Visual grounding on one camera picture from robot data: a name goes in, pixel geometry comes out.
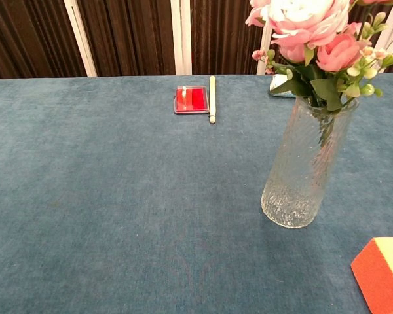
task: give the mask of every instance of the flower bouquet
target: flower bouquet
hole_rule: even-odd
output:
[[[371,82],[393,65],[393,54],[375,49],[370,38],[388,27],[386,14],[370,14],[393,0],[251,0],[247,25],[272,28],[275,51],[257,50],[267,73],[287,76],[272,94],[291,91],[295,107],[262,195],[265,214],[279,225],[299,228],[316,216],[360,96],[383,91]],[[348,23],[354,5],[364,6],[362,22]]]

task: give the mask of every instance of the blue tablecloth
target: blue tablecloth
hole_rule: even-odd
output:
[[[393,74],[361,100],[316,220],[260,197],[293,99],[218,76],[0,80],[0,313],[367,313],[350,263],[393,237]]]

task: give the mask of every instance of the textured glass vase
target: textured glass vase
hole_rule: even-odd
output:
[[[356,100],[339,112],[313,108],[298,97],[262,193],[263,212],[287,228],[310,224],[318,213]]]

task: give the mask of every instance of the yellow sponge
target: yellow sponge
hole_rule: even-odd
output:
[[[375,237],[351,263],[372,314],[393,314],[393,237]]]

